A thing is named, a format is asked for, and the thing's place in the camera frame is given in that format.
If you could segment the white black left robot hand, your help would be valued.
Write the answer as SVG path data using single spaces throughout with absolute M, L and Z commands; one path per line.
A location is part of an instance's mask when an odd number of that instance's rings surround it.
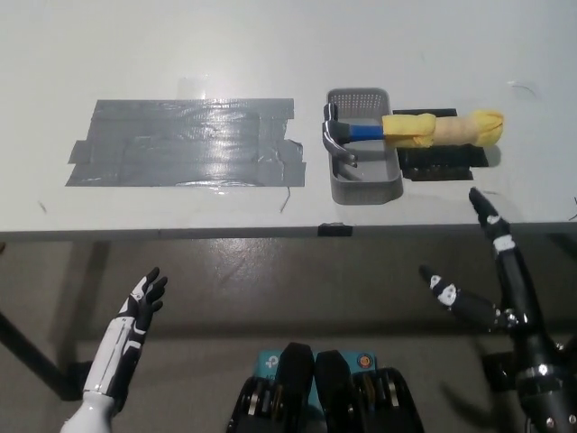
M 152 318 L 163 306 L 167 282 L 158 267 L 142 277 L 109 322 L 96 351 L 83 391 L 110 397 L 114 414 L 124 408 Z

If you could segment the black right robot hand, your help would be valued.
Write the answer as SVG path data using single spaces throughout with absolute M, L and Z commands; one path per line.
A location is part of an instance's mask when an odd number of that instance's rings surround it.
M 457 287 L 427 265 L 419 267 L 421 278 L 436 301 L 456 318 L 478 329 L 507 333 L 513 343 L 517 373 L 565 370 L 566 358 L 545 329 L 535 285 L 509 222 L 478 189 L 470 189 L 469 200 L 490 241 L 501 303 Z

